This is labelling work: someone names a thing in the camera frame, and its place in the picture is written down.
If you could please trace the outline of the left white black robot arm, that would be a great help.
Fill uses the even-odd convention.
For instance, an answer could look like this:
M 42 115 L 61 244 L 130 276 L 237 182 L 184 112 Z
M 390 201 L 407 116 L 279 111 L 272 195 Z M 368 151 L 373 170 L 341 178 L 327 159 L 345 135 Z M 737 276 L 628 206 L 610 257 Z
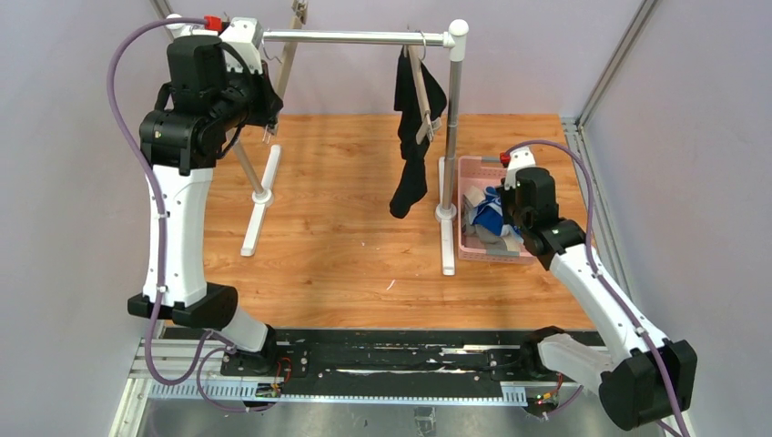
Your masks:
M 269 371 L 276 332 L 239 306 L 235 288 L 206 280 L 203 239 L 215 166 L 243 127 L 266 126 L 282 103 L 248 39 L 180 36 L 167 57 L 170 79 L 138 129 L 155 216 L 146 283 L 127 310 L 213 330 L 234 347 L 239 364 Z

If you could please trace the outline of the blue underwear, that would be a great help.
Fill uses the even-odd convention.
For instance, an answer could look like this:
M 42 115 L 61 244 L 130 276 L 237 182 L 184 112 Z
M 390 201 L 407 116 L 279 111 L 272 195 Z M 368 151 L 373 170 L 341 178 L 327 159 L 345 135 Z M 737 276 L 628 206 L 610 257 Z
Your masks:
M 502 199 L 495 187 L 486 187 L 483 200 L 473 207 L 472 224 L 500 238 L 522 236 L 519 228 L 504 222 Z

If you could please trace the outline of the beige hanger with blue underwear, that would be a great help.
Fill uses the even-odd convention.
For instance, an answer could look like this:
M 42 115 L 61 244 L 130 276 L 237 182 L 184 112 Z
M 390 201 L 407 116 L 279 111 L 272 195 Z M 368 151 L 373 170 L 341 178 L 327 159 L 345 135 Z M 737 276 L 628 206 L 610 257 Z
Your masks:
M 291 5 L 292 18 L 289 24 L 289 30 L 301 30 L 307 22 L 308 2 L 295 0 Z M 279 61 L 279 75 L 274 83 L 274 90 L 277 95 L 284 100 L 286 90 L 290 81 L 291 69 L 293 67 L 295 55 L 297 52 L 297 42 L 284 42 L 280 57 L 273 57 Z M 262 141 L 269 144 L 273 137 L 277 135 L 278 123 L 269 125 L 265 128 Z

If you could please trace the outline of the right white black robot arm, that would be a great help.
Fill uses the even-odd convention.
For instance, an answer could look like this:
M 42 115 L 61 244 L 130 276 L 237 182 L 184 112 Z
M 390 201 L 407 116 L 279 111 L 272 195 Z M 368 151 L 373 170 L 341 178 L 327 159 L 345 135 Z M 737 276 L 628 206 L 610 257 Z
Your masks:
M 696 351 L 686 340 L 670 340 L 620 290 L 596 261 L 582 227 L 560 216 L 555 191 L 544 168 L 510 170 L 500 189 L 503 214 L 520 230 L 527 251 L 572 292 L 607 352 L 550 326 L 530 338 L 533 369 L 584 386 L 622 430 L 682 419 L 692 403 Z

